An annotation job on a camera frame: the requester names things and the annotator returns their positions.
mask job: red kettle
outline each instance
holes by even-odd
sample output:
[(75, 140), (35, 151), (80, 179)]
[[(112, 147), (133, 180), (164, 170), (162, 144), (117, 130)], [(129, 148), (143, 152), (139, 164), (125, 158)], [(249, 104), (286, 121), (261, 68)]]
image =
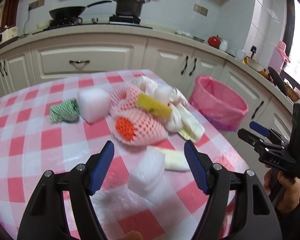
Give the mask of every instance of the red kettle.
[(217, 36), (212, 36), (208, 39), (208, 44), (212, 47), (215, 47), (216, 49), (219, 48), (220, 44), (221, 44), (221, 38), (217, 35)]

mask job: table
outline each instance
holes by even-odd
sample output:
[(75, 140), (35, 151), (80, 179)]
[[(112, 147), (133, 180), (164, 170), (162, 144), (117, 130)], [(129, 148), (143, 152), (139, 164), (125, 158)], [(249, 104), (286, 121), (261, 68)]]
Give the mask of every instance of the table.
[[(158, 196), (162, 202), (153, 204), (127, 189), (129, 172), (137, 166), (146, 147), (128, 147), (116, 140), (111, 134), (110, 116), (93, 125), (82, 118), (76, 124), (50, 124), (49, 106), (76, 98), (79, 89), (98, 86), (112, 92), (140, 75), (164, 84), (150, 70), (124, 70), (47, 82), (0, 98), (0, 223), (14, 239), (43, 172), (69, 171), (99, 153), (107, 140), (115, 145), (114, 159), (101, 190), (91, 198), (107, 237), (117, 239), (138, 230), (144, 240), (191, 239), (207, 202), (191, 172), (165, 171), (167, 188)], [(205, 128), (196, 144), (198, 150), (231, 171), (244, 172), (247, 164), (226, 139), (193, 107), (190, 112)], [(175, 134), (157, 146), (183, 150), (184, 142)], [(79, 237), (70, 197), (66, 193), (64, 197), (71, 234)]]

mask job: yellow sponge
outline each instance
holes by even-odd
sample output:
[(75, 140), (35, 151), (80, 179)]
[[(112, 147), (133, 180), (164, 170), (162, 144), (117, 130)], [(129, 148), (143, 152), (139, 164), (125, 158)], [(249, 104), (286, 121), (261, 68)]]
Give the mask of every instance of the yellow sponge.
[(136, 104), (157, 117), (168, 119), (172, 113), (171, 107), (143, 93), (139, 95)]

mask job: white tiled wall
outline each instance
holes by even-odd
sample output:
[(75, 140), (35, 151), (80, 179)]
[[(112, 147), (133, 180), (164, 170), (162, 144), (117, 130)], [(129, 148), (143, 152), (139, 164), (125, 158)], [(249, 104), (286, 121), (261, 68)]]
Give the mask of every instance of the white tiled wall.
[(251, 54), (267, 66), (286, 23), (286, 0), (223, 0), (214, 34)]
[[(35, 0), (20, 0), (17, 14), (17, 26), (19, 34), (28, 17), (28, 4)], [(49, 10), (64, 6), (86, 6), (99, 0), (46, 0), (43, 7), (30, 12), (30, 22), (26, 32), (36, 29), (36, 24), (50, 20)], [(208, 16), (202, 16), (193, 11), (197, 3), (206, 7)], [(216, 19), (219, 14), (222, 0), (151, 0), (144, 4), (141, 20), (145, 23), (162, 25), (176, 30), (191, 32), (192, 34), (208, 38), (211, 36)], [(81, 15), (82, 18), (92, 17), (108, 18), (115, 13), (116, 3), (107, 3), (87, 8)]]
[(287, 20), (286, 0), (255, 0), (245, 51), (257, 47), (255, 60), (267, 67), (278, 41), (282, 40)]

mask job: drawer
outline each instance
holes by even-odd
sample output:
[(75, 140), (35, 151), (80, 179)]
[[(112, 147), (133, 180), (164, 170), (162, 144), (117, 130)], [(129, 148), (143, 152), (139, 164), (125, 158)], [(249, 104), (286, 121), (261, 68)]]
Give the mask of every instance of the drawer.
[(43, 50), (39, 57), (44, 75), (114, 71), (131, 69), (133, 46), (73, 46)]
[(81, 73), (141, 69), (146, 37), (84, 33), (31, 44), (37, 83)]

